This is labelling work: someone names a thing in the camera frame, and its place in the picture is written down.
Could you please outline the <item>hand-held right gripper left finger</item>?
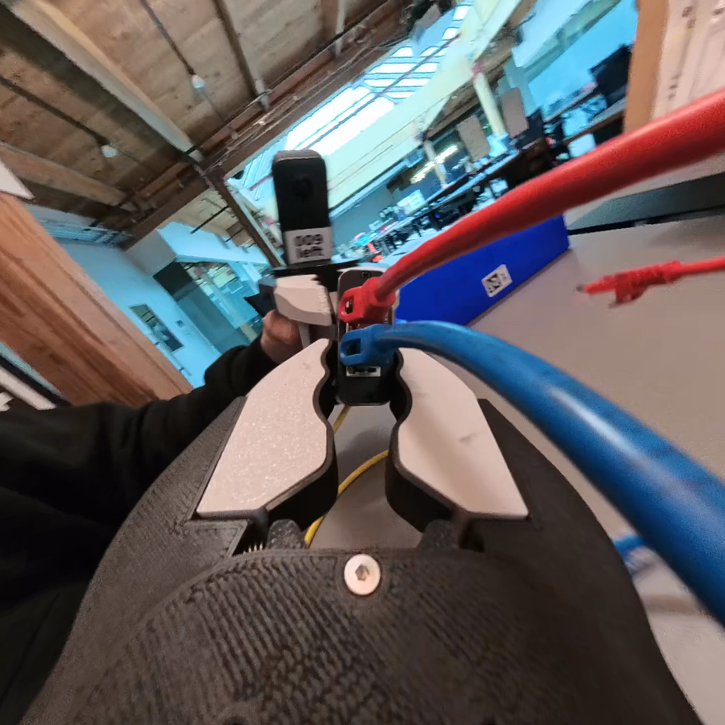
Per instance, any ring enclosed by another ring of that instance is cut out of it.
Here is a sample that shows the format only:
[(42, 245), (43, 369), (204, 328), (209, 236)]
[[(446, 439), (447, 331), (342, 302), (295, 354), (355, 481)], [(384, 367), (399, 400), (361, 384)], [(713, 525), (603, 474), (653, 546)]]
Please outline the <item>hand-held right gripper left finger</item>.
[(200, 519), (310, 526), (334, 503), (338, 473), (320, 339), (265, 376), (242, 404), (196, 506)]

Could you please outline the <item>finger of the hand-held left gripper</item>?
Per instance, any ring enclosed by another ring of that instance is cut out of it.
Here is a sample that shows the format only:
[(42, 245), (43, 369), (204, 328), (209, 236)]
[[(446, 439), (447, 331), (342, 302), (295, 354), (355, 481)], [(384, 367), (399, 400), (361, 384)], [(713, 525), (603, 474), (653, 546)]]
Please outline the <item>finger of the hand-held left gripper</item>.
[(273, 301), (276, 311), (290, 321), (318, 327), (335, 321), (329, 292), (316, 276), (277, 278)]

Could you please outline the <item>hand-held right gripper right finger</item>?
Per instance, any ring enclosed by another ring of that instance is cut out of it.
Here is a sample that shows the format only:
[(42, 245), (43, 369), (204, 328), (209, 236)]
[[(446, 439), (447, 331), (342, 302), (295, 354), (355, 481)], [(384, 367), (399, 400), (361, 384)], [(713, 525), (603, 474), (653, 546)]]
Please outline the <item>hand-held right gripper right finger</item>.
[(419, 531), (436, 520), (524, 521), (529, 509), (476, 395), (425, 352), (404, 348), (386, 498)]

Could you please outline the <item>black network splitter box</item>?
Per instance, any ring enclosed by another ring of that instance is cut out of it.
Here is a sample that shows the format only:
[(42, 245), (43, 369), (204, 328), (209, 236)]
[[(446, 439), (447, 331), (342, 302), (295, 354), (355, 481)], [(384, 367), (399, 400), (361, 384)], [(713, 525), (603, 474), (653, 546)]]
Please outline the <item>black network splitter box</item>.
[[(348, 267), (340, 272), (337, 284), (339, 300), (343, 294), (364, 284), (370, 278), (384, 273), (384, 268), (374, 265)], [(336, 385), (340, 403), (351, 407), (388, 404), (394, 394), (397, 352), (385, 366), (345, 366), (338, 362)]]

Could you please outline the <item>blue plastic bin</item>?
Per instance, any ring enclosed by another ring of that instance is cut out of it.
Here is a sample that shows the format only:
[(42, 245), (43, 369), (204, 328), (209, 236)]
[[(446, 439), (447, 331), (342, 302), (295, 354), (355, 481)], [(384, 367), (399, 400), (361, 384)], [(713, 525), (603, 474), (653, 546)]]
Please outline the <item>blue plastic bin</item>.
[(562, 215), (504, 237), (403, 286), (395, 321), (469, 325), (568, 249)]

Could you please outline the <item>person's left forearm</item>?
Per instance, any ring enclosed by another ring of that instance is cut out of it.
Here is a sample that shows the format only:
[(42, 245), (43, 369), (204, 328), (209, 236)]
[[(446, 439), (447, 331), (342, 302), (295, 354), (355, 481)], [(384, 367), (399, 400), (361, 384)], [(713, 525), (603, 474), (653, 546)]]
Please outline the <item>person's left forearm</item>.
[(19, 723), (57, 662), (88, 583), (145, 491), (300, 343), (271, 335), (223, 354), (204, 385), (117, 403), (2, 413), (2, 723)]

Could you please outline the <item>grey desk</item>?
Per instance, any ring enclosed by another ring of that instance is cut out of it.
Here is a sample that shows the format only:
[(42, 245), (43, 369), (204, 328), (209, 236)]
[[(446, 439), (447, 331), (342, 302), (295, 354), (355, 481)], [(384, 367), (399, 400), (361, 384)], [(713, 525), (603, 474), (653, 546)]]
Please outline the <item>grey desk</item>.
[[(567, 219), (570, 251), (472, 325), (546, 359), (656, 429), (723, 479), (723, 272), (655, 286), (632, 303), (588, 296), (579, 285), (659, 262), (723, 256), (723, 173), (602, 202)], [(568, 478), (609, 537), (630, 524), (522, 415), (465, 371)], [(382, 452), (394, 418), (387, 407), (354, 409), (337, 434), (341, 479)], [(410, 548), (420, 534), (384, 495), (377, 463), (344, 492), (313, 538), (314, 548)], [(648, 549), (626, 556), (650, 626), (703, 723), (724, 722), (723, 629)]]

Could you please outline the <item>person's left hand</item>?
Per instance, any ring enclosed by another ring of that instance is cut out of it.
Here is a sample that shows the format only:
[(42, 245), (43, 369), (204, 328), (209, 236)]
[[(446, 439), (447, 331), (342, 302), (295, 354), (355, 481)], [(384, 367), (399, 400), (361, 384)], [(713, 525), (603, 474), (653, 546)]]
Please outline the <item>person's left hand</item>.
[(270, 311), (264, 317), (260, 345), (267, 357), (277, 365), (294, 357), (303, 349), (297, 322), (276, 310)]

